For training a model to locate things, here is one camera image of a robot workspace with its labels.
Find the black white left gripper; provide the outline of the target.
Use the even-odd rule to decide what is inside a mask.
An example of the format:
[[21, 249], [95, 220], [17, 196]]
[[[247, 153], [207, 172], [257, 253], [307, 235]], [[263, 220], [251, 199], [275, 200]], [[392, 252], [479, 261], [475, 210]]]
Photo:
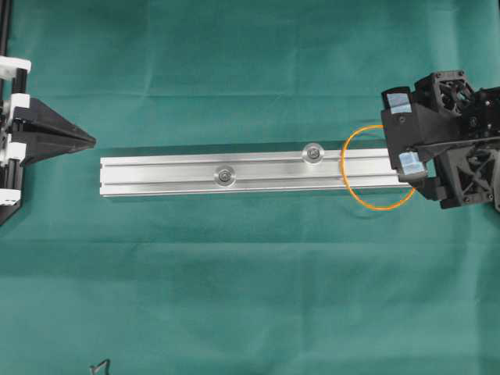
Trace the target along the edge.
[[[1, 79], [14, 80], [18, 73], [28, 74], [31, 61], [1, 56]], [[9, 126], [17, 120], [23, 131], [55, 136], [34, 136], [26, 144], [13, 141]], [[24, 166], [56, 156], [80, 152], [96, 145], [96, 140], [76, 124], [58, 114], [37, 98], [26, 93], [12, 93], [1, 109], [1, 167], [8, 162], [22, 162]], [[21, 199], [19, 187], [1, 188], [1, 205], [15, 205]]]

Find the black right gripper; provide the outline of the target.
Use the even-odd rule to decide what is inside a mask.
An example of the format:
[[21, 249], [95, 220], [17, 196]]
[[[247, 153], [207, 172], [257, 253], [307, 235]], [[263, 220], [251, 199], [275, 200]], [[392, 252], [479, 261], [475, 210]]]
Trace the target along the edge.
[[442, 209], [499, 208], [498, 87], [475, 90], [463, 71], [438, 71], [418, 80], [413, 93], [393, 87], [381, 97], [387, 151], [401, 182]]

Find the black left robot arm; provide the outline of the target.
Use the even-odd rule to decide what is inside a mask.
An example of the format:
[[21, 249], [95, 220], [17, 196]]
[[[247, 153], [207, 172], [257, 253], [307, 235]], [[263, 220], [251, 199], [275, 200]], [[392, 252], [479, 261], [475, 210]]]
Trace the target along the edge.
[[13, 209], [22, 199], [23, 168], [59, 155], [93, 148], [96, 139], [41, 100], [27, 93], [32, 63], [6, 55], [12, 3], [1, 2], [1, 207]]

